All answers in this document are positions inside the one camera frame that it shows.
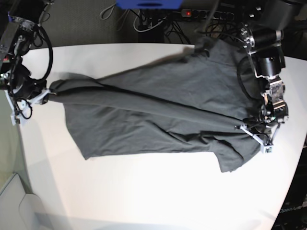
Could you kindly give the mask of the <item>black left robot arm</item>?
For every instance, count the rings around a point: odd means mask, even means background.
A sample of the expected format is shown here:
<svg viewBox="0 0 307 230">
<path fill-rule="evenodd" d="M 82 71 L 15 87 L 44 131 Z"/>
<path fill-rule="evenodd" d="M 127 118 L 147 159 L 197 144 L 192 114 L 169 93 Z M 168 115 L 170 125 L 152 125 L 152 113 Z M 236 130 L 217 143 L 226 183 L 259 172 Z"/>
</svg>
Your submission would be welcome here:
<svg viewBox="0 0 307 230">
<path fill-rule="evenodd" d="M 260 105 L 258 114 L 244 119 L 237 128 L 254 138 L 263 153 L 272 151 L 277 131 L 289 117 L 283 98 L 285 85 L 280 78 L 285 68 L 282 40 L 306 4 L 305 0 L 246 0 L 242 4 L 239 28 L 247 56 L 237 67 L 237 79 L 245 96 Z M 241 73 L 246 61 L 259 84 L 261 99 L 251 97 L 243 84 Z"/>
</svg>

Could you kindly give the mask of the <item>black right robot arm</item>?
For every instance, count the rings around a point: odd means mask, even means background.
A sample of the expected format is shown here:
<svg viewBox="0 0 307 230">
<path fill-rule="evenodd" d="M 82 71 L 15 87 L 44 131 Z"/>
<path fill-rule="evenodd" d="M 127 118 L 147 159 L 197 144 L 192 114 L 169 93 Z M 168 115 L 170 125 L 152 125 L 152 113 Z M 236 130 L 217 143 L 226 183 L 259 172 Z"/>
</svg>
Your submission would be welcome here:
<svg viewBox="0 0 307 230">
<path fill-rule="evenodd" d="M 34 104 L 45 104 L 51 93 L 47 78 L 53 65 L 53 48 L 42 26 L 52 0 L 2 0 L 0 2 L 0 89 L 11 107 L 12 125 L 22 124 L 33 114 Z M 48 66 L 40 78 L 22 64 L 31 47 L 47 45 Z"/>
</svg>

